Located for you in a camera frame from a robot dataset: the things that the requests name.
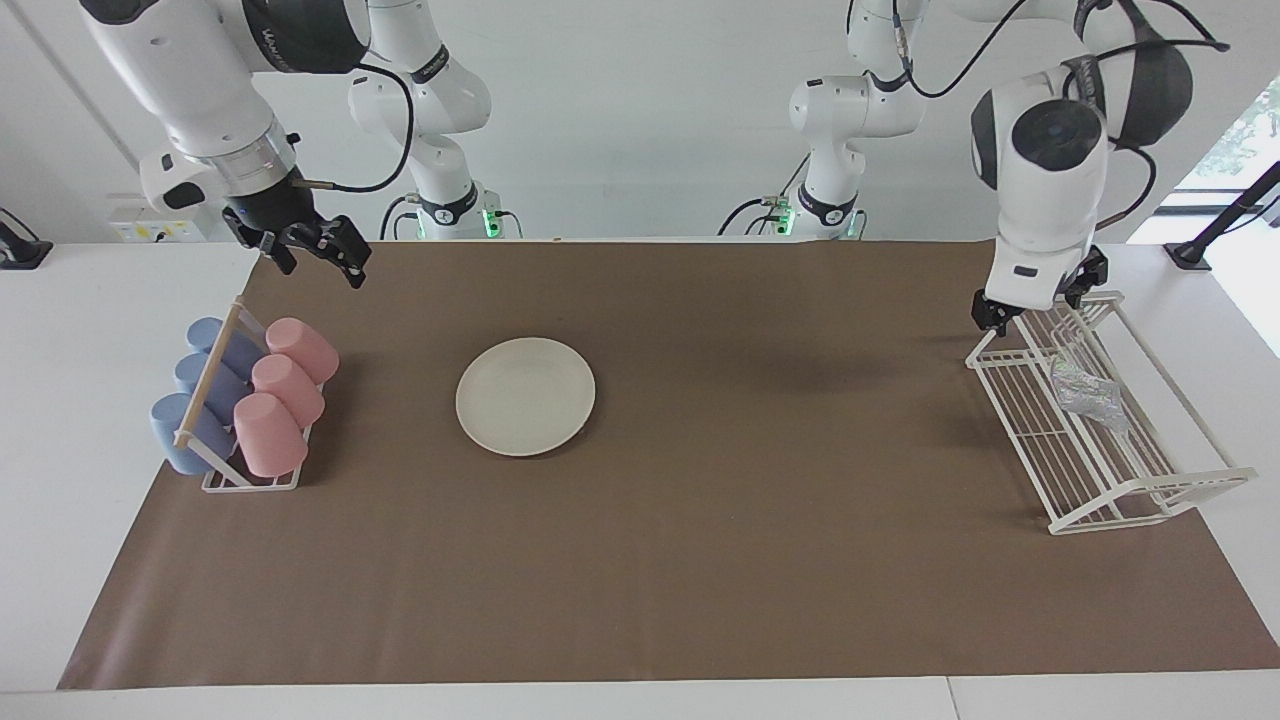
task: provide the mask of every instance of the pink cup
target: pink cup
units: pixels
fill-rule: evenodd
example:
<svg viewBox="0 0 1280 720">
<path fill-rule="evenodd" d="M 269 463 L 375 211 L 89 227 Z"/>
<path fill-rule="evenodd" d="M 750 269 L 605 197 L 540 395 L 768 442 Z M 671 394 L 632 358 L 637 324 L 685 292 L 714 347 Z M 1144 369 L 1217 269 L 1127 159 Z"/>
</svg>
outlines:
<svg viewBox="0 0 1280 720">
<path fill-rule="evenodd" d="M 255 392 L 236 405 L 236 437 L 248 471 L 259 478 L 288 475 L 307 459 L 302 430 L 274 395 Z"/>
<path fill-rule="evenodd" d="M 311 325 L 297 318 L 284 318 L 266 329 L 266 346 L 276 355 L 288 355 L 311 377 L 324 384 L 338 372 L 338 351 Z"/>
<path fill-rule="evenodd" d="M 287 355 L 268 355 L 253 365 L 253 389 L 274 395 L 306 428 L 324 414 L 324 396 L 311 377 Z"/>
</svg>

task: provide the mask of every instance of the brown tablecloth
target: brown tablecloth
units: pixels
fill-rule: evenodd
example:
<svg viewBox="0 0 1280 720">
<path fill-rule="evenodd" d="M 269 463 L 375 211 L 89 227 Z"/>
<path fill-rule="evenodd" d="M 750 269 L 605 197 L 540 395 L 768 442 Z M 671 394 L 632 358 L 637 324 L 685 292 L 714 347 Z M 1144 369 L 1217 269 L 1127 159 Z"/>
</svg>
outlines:
<svg viewBox="0 0 1280 720">
<path fill-rule="evenodd" d="M 251 310 L 343 352 L 302 487 L 161 470 L 61 687 L 1280 666 L 1198 514 L 1046 532 L 963 365 L 989 256 L 383 245 L 360 292 L 260 265 Z M 453 411 L 520 336 L 599 383 L 522 461 Z"/>
</svg>

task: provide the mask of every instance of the white table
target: white table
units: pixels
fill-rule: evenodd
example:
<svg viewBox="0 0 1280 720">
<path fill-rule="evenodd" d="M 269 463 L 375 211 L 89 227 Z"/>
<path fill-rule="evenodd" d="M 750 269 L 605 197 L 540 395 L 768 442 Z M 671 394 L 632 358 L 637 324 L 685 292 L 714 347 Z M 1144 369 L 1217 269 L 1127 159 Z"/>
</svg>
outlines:
<svg viewBox="0 0 1280 720">
<path fill-rule="evenodd" d="M 1110 287 L 1229 450 L 1262 474 L 1204 516 L 1275 635 L 1280 360 L 1211 275 L 1172 269 L 1157 247 L 1108 252 Z M 37 273 L 0 274 L 0 693 L 29 693 L 0 694 L 0 719 L 1276 717 L 1270 671 L 49 693 L 160 464 L 146 413 L 172 392 L 183 332 L 223 314 L 252 263 L 229 245 L 59 246 Z"/>
</svg>

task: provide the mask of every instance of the white wire rack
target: white wire rack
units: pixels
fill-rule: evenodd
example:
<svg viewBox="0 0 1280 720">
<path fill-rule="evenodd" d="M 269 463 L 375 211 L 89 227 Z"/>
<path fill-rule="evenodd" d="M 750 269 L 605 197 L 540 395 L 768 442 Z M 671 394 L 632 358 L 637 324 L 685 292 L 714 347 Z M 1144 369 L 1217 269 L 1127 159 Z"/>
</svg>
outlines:
<svg viewBox="0 0 1280 720">
<path fill-rule="evenodd" d="M 209 352 L 209 363 L 205 366 L 205 372 L 200 375 L 196 392 L 192 393 L 191 404 L 187 406 L 187 415 L 182 420 L 182 427 L 174 433 L 174 446 L 178 450 L 187 450 L 189 447 L 214 468 L 212 471 L 205 474 L 201 484 L 207 493 L 280 492 L 294 489 L 298 487 L 298 478 L 302 475 L 301 466 L 293 473 L 280 475 L 279 478 L 257 478 L 246 469 L 243 457 L 239 456 L 238 443 L 232 451 L 232 457 L 223 460 L 196 436 L 196 424 L 205 400 L 209 397 L 209 391 L 212 387 L 214 373 L 218 364 L 223 361 L 223 355 L 227 354 L 227 346 L 230 345 L 232 336 L 237 332 L 252 340 L 264 352 L 269 352 L 266 331 L 244 309 L 243 297 L 237 297 L 236 302 L 232 304 L 230 311 L 227 314 L 227 319 L 223 322 L 223 329 L 218 334 L 212 350 Z M 320 386 L 320 391 L 324 392 L 324 386 Z M 234 428 L 228 428 L 228 430 L 232 433 L 236 432 Z M 308 443 L 311 442 L 311 427 L 303 428 L 302 438 Z"/>
<path fill-rule="evenodd" d="M 1257 477 L 1238 468 L 1204 419 L 1121 310 L 1119 292 L 1085 297 L 1079 310 L 1059 304 L 1015 318 L 1009 337 L 995 332 L 969 355 L 1000 421 L 1050 516 L 1050 533 L 1068 534 L 1162 523 Z M 1180 471 L 1151 419 L 1098 338 L 1117 318 L 1222 461 L 1225 469 Z M 1121 388 L 1129 432 L 1061 409 L 1051 366 L 1059 355 Z"/>
</svg>

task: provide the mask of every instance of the white plate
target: white plate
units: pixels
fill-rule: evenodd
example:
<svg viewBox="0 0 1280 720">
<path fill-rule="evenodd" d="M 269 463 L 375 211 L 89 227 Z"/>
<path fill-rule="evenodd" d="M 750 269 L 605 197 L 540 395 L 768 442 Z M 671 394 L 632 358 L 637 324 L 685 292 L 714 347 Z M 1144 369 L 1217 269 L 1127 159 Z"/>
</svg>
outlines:
<svg viewBox="0 0 1280 720">
<path fill-rule="evenodd" d="M 504 342 L 476 357 L 458 383 L 462 429 L 508 457 L 550 452 L 595 409 L 595 375 L 567 345 L 540 337 Z"/>
</svg>

